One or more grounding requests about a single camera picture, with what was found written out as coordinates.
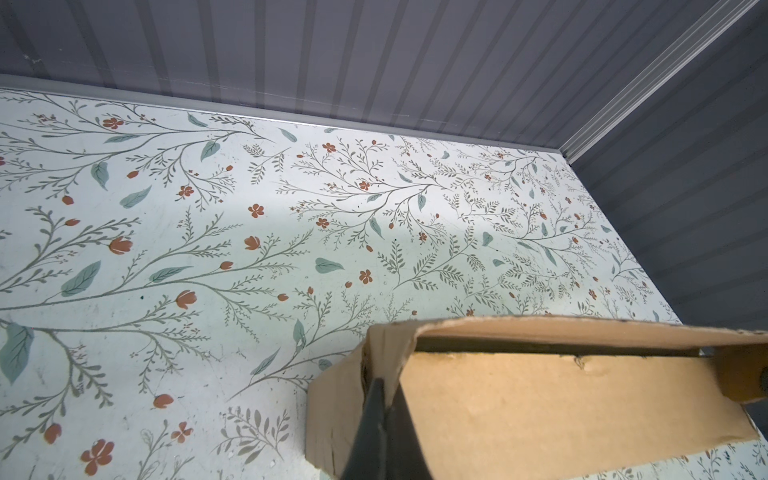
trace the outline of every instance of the torn cardboard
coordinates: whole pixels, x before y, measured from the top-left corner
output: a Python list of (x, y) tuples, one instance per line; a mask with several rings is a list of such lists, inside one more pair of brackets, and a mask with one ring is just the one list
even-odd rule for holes
[[(374, 325), (310, 384), (306, 457), (341, 476), (373, 379), (388, 407), (402, 390), (434, 480), (558, 480), (754, 440), (728, 396), (763, 396), (765, 343), (763, 332), (557, 316)], [(707, 346), (714, 358), (698, 355)]]

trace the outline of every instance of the white corner trim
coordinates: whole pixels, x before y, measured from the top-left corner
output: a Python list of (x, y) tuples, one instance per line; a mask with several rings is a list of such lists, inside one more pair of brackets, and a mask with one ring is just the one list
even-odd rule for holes
[(520, 150), (540, 151), (550, 154), (560, 154), (556, 148), (534, 147), (531, 145), (511, 144), (504, 141), (485, 140), (482, 138), (460, 137), (458, 135), (438, 134), (430, 131), (395, 128), (377, 124), (364, 124), (356, 121), (336, 120), (334, 118), (314, 117), (312, 115), (293, 114), (284, 111), (264, 110), (262, 108), (244, 107), (240, 105), (220, 104), (212, 101), (191, 100), (189, 98), (168, 97), (165, 95), (148, 94), (137, 91), (117, 90), (114, 88), (95, 87), (92, 85), (74, 84), (64, 81), (45, 80), (41, 78), (19, 77), (16, 75), (0, 74), (0, 88), (11, 90), (38, 91), (46, 94), (63, 95), (93, 100), (119, 101), (131, 104), (142, 104), (154, 107), (174, 108), (187, 111), (238, 115), (259, 120), (290, 122), (320, 127), (333, 127), (346, 130), (370, 131), (381, 134), (398, 135), (400, 137), (427, 138), (436, 141), (448, 141), (460, 144), (478, 144), (489, 147), (515, 148)]
[(569, 138), (561, 151), (573, 164), (645, 99), (693, 60), (760, 0), (720, 0)]

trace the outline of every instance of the floral tablecloth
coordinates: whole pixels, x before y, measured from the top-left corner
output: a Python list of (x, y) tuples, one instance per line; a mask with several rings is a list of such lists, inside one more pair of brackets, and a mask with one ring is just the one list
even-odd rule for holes
[[(2, 478), (325, 478), (303, 459), (306, 388), (372, 323), (678, 321), (557, 154), (0, 104)], [(765, 478), (766, 457), (591, 478)]]

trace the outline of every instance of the floral wallpaper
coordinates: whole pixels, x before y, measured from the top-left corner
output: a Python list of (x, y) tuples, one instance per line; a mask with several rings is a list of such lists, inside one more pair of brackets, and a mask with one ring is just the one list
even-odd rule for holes
[[(327, 478), (376, 322), (677, 322), (559, 155), (0, 90), (0, 477)], [(591, 478), (765, 478), (764, 442)]]

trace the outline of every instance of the orange flower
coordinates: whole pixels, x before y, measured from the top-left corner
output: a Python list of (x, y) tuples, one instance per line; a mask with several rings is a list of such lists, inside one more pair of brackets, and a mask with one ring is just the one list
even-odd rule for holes
[(371, 270), (366, 270), (364, 272), (360, 270), (360, 279), (362, 280), (363, 285), (371, 283), (373, 281), (373, 278), (371, 277)]
[(259, 204), (253, 204), (252, 207), (248, 207), (248, 211), (251, 212), (250, 216), (253, 218), (259, 218), (259, 215), (264, 215), (264, 207)]
[(245, 239), (245, 244), (247, 247), (245, 247), (246, 250), (255, 250), (259, 247), (261, 247), (261, 240), (259, 240), (259, 237), (248, 237)]
[(179, 424), (179, 429), (176, 432), (170, 434), (170, 437), (179, 443), (184, 443), (186, 437), (192, 435), (192, 429), (187, 428), (187, 423), (182, 422)]
[(109, 251), (116, 255), (122, 255), (125, 252), (130, 252), (133, 245), (133, 242), (123, 240), (123, 237), (120, 236), (109, 243)]
[(104, 439), (101, 439), (94, 443), (90, 451), (86, 450), (83, 452), (83, 455), (80, 455), (80, 460), (87, 462), (85, 473), (89, 477), (96, 475), (99, 465), (103, 466), (112, 461), (112, 455), (110, 454), (113, 448), (113, 442), (107, 443)]
[(61, 425), (58, 423), (52, 423), (51, 426), (49, 426), (45, 433), (43, 433), (43, 438), (46, 442), (53, 445), (53, 442), (56, 441), (58, 437), (61, 436)]
[(167, 393), (164, 393), (162, 395), (158, 395), (154, 397), (154, 402), (152, 402), (152, 405), (155, 406), (155, 408), (158, 409), (164, 409), (168, 405), (174, 402), (174, 397), (168, 395)]
[(112, 130), (117, 130), (120, 125), (123, 124), (122, 120), (118, 120), (115, 117), (108, 118), (107, 120), (104, 120), (102, 122), (106, 128), (111, 128)]
[(176, 297), (176, 304), (179, 306), (179, 308), (183, 308), (185, 310), (187, 309), (187, 305), (191, 305), (195, 302), (197, 302), (197, 296), (190, 290), (185, 290), (179, 293), (179, 296)]

